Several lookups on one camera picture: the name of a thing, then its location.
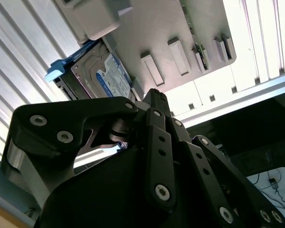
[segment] hole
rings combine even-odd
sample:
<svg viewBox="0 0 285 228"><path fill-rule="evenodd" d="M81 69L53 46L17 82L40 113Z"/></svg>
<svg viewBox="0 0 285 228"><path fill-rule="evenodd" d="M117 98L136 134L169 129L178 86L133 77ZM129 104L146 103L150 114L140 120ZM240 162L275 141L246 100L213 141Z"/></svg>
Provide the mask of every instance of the hole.
<svg viewBox="0 0 285 228"><path fill-rule="evenodd" d="M208 170L203 169L203 171L204 171L204 173L205 173L206 175L210 175L210 173L209 173L209 171L208 171Z"/></svg>
<svg viewBox="0 0 285 228"><path fill-rule="evenodd" d="M190 110L194 109L193 103L190 103L188 106L189 106L189 109L190 109Z"/></svg>
<svg viewBox="0 0 285 228"><path fill-rule="evenodd" d="M159 192L160 192L160 194L161 194L162 196L165 196L165 195L166 195L166 192L165 192L164 189L160 189Z"/></svg>
<svg viewBox="0 0 285 228"><path fill-rule="evenodd" d="M202 158L203 158L199 153L196 153L196 156L197 156L199 159L202 159Z"/></svg>
<svg viewBox="0 0 285 228"><path fill-rule="evenodd" d="M157 115L157 116L161 116L162 115L160 112L158 112L156 110L154 111L154 114Z"/></svg>
<svg viewBox="0 0 285 228"><path fill-rule="evenodd" d="M158 137L162 142L165 142L166 140L163 137Z"/></svg>
<svg viewBox="0 0 285 228"><path fill-rule="evenodd" d="M230 218L229 214L228 214L227 212L225 212L225 211L224 211L224 216L225 216L226 218Z"/></svg>
<svg viewBox="0 0 285 228"><path fill-rule="evenodd" d="M67 134L62 134L62 135L61 135L61 138L62 138L62 139L66 139L66 140L68 140L68 139L69 139L69 137L68 137L68 135L67 135Z"/></svg>
<svg viewBox="0 0 285 228"><path fill-rule="evenodd" d="M41 118L36 118L35 122L41 124L41 123L43 123L43 120Z"/></svg>
<svg viewBox="0 0 285 228"><path fill-rule="evenodd" d="M161 156L166 156L166 152L165 152L165 151L158 150L158 153L159 153Z"/></svg>
<svg viewBox="0 0 285 228"><path fill-rule="evenodd" d="M125 103L125 106L127 106L128 108L133 108L133 105L131 105L130 103Z"/></svg>

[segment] silver metal part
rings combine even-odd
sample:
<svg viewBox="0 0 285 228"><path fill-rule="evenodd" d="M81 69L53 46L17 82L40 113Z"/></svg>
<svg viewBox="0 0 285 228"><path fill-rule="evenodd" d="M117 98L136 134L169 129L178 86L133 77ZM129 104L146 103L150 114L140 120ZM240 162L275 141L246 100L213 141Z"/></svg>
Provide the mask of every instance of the silver metal part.
<svg viewBox="0 0 285 228"><path fill-rule="evenodd" d="M271 213L272 213L273 217L274 217L278 222L280 222L280 223L283 222L281 216L280 216L276 211L273 210Z"/></svg>
<svg viewBox="0 0 285 228"><path fill-rule="evenodd" d="M50 193L61 183L74 176L73 166L63 170L44 169L37 159L32 159L11 140L7 153L9 164L17 169L23 182L42 208Z"/></svg>
<svg viewBox="0 0 285 228"><path fill-rule="evenodd" d="M57 139L63 143L70 143L74 138L70 132L60 131L57 133Z"/></svg>
<svg viewBox="0 0 285 228"><path fill-rule="evenodd" d="M131 105L130 103L125 103L125 106L127 106L128 108L133 108L133 105Z"/></svg>
<svg viewBox="0 0 285 228"><path fill-rule="evenodd" d="M161 116L162 114L160 114L159 112L157 111L154 111L154 114L157 115L157 116Z"/></svg>
<svg viewBox="0 0 285 228"><path fill-rule="evenodd" d="M260 210L260 214L266 222L271 222L269 215L265 211Z"/></svg>
<svg viewBox="0 0 285 228"><path fill-rule="evenodd" d="M201 139L201 141L203 142L203 144L205 144L205 145L208 145L209 143L208 143L208 141L206 140L206 139Z"/></svg>
<svg viewBox="0 0 285 228"><path fill-rule="evenodd" d="M29 121L36 126L44 126L48 123L47 119L41 115L34 115L30 117Z"/></svg>
<svg viewBox="0 0 285 228"><path fill-rule="evenodd" d="M175 120L175 123L178 125L178 126L181 126L181 122L179 120Z"/></svg>
<svg viewBox="0 0 285 228"><path fill-rule="evenodd" d="M227 210L226 208L224 207L220 207L219 208L219 213L221 215L221 217L229 224L232 224L233 223L233 217L232 217L232 214L230 213L229 210Z"/></svg>
<svg viewBox="0 0 285 228"><path fill-rule="evenodd" d="M170 192L161 184L156 185L155 193L163 201L167 201L170 198Z"/></svg>

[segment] gray panel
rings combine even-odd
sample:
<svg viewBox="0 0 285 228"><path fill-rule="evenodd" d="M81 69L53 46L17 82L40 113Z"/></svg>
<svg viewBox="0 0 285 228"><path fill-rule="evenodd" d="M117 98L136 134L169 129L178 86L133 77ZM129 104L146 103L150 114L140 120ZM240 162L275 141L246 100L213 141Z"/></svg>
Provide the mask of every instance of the gray panel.
<svg viewBox="0 0 285 228"><path fill-rule="evenodd" d="M164 85L159 88L162 92L226 66L217 58L217 50L213 46L213 39L220 37L221 33L230 37L222 0L192 0L187 4L194 32L199 38L195 42L201 42L209 57L210 69L205 72L199 70L191 52L194 41L178 0L132 0L131 5L133 9L121 17L120 27L111 34L118 44L116 52L119 58L128 73L142 82L145 93L150 88L157 88L141 64L140 56L145 52L150 52L164 79ZM168 41L173 38L180 40L192 69L183 76L168 46Z"/></svg>

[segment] white plastic tab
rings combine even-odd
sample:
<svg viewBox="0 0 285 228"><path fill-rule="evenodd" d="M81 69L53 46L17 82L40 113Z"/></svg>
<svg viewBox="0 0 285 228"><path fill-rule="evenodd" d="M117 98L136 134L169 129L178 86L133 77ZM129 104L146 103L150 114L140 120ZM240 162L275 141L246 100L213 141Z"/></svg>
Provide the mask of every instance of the white plastic tab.
<svg viewBox="0 0 285 228"><path fill-rule="evenodd" d="M179 40L176 40L174 42L172 41L172 43L169 44L169 48L177 65L177 68L180 71L180 75L183 76L189 73L191 71L190 65L185 55L184 49L181 45L181 42Z"/></svg>
<svg viewBox="0 0 285 228"><path fill-rule="evenodd" d="M120 9L120 13L128 12L131 9L129 6ZM114 1L105 0L81 0L73 6L76 19L91 40L97 40L119 27L118 10Z"/></svg>
<svg viewBox="0 0 285 228"><path fill-rule="evenodd" d="M163 85L164 81L163 78L157 69L157 66L152 58L152 56L149 54L145 57L141 58L142 63L147 67L147 70L150 72L155 84L157 86Z"/></svg>

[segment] black metal arm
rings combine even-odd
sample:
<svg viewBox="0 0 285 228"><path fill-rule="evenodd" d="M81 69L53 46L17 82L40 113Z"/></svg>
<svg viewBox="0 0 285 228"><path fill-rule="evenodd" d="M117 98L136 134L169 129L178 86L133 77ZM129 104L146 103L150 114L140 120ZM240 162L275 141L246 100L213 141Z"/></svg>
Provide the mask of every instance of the black metal arm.
<svg viewBox="0 0 285 228"><path fill-rule="evenodd" d="M75 176L74 159L128 142ZM10 125L2 171L42 208L35 227L285 228L283 215L204 136L171 118L167 98L33 104Z"/></svg>

